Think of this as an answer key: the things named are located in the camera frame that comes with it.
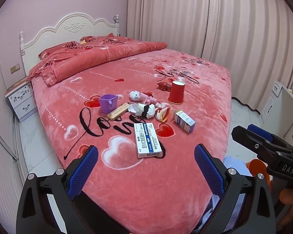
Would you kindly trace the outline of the person's right hand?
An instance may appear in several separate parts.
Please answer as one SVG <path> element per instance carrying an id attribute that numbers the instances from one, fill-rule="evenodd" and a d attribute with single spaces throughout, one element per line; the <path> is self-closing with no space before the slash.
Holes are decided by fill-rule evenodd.
<path id="1" fill-rule="evenodd" d="M 280 201 L 283 204 L 293 205 L 293 189 L 283 189 L 280 193 Z"/>

